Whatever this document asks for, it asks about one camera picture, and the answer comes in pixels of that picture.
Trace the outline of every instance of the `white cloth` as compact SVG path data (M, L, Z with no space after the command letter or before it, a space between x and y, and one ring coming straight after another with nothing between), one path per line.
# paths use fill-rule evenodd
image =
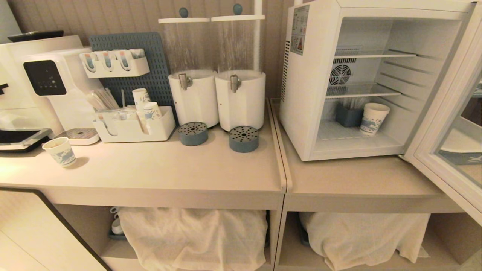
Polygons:
M300 213L309 244L333 271L390 260L395 249L417 260L430 214Z
M148 271L254 271L266 261L266 212L121 207L120 223Z

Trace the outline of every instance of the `dispenser lid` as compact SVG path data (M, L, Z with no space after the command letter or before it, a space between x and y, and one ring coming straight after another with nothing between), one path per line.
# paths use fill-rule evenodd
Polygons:
M172 23L209 23L210 18L166 18L157 20L160 24L172 24Z
M248 20L264 20L264 15L232 15L212 17L211 22L226 22L226 21L248 21Z

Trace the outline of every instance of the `fan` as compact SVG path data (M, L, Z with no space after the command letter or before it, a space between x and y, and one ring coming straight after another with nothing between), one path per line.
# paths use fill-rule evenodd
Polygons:
M330 73L331 85L343 85L350 79L351 70L347 65L338 65Z

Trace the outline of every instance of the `cabinet door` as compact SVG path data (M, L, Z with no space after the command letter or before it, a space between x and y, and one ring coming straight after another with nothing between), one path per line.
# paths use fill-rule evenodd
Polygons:
M482 2L406 159L482 225Z
M0 248L11 246L11 241L18 246L17 254L21 249L44 267L29 270L111 270L38 191L0 188L0 233L5 237L0 238ZM3 268L22 270L28 263L13 253L6 254L10 260Z

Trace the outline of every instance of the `beverage dispenser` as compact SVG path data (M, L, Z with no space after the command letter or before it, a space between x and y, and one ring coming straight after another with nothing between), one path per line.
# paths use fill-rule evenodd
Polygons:
M169 85L180 125L219 123L214 84L209 18L159 19L161 37L170 66Z
M261 8L255 8L255 15L211 18L218 43L215 81L219 122L226 131L237 126L263 126L266 74L260 37L265 16L260 13Z

